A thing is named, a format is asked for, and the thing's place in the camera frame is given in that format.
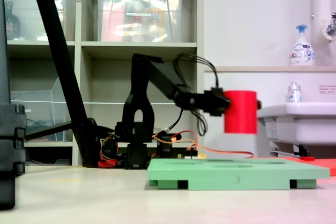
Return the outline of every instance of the white pipe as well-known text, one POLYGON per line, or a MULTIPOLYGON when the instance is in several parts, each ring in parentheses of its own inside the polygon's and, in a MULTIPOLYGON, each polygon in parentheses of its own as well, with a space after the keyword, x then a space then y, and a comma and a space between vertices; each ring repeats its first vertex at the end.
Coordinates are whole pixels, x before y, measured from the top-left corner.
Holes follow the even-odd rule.
POLYGON ((324 21, 331 20, 332 0, 311 0, 314 18, 311 27, 311 42, 316 56, 317 65, 332 65, 330 41, 323 35, 324 21))

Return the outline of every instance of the shelf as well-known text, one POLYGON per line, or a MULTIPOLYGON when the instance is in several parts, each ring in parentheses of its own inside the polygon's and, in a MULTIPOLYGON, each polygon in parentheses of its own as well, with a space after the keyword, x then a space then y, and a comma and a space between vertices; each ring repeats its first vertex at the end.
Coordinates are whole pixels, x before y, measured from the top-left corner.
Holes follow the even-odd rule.
MULTIPOLYGON (((75 53, 75 42, 68 41, 71 58, 75 53)), ((8 54, 10 59, 51 59, 48 41, 8 40, 8 54)))
MULTIPOLYGON (((127 145, 128 145, 128 143, 119 143, 118 147, 119 148, 126 148, 127 145)), ((156 148, 156 146, 157 146, 156 143, 146 143, 146 145, 147 145, 148 148, 156 148)), ((191 142, 190 143, 176 143, 176 144, 173 144, 173 147, 174 148, 188 148, 190 145, 191 145, 191 142)))
POLYGON ((96 42, 83 41, 82 48, 93 59, 131 60, 133 54, 144 54, 172 60, 180 53, 193 54, 197 43, 172 42, 96 42))
POLYGON ((25 147, 72 147, 72 142, 25 142, 25 147))
POLYGON ((224 67, 215 66, 218 73, 223 72, 336 72, 336 67, 325 66, 294 66, 294 67, 224 67))

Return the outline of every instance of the soap dispenser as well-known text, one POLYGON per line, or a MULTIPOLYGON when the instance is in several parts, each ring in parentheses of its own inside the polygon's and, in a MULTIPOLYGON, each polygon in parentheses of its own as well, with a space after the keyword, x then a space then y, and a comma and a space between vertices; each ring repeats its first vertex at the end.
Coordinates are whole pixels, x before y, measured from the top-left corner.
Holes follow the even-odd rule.
POLYGON ((315 54, 305 36, 306 25, 299 25, 296 29, 299 30, 299 38, 295 42, 292 53, 289 58, 291 66, 315 66, 315 54))

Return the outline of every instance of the faucet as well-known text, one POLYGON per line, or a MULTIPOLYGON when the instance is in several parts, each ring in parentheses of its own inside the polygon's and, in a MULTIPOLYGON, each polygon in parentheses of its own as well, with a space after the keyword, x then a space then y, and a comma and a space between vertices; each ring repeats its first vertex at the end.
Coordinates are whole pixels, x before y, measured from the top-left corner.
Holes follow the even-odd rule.
POLYGON ((336 13, 332 13, 331 17, 334 24, 327 27, 327 34, 333 37, 336 35, 336 13))

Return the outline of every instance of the blue pump head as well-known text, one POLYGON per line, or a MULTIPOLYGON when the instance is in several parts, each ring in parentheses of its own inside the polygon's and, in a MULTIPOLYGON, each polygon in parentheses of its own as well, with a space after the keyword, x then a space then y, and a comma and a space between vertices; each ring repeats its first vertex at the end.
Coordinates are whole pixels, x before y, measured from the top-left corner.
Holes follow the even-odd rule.
POLYGON ((296 27, 296 29, 298 29, 299 30, 299 33, 305 33, 305 29, 307 29, 308 28, 308 26, 306 26, 306 25, 299 25, 299 26, 297 26, 296 27))

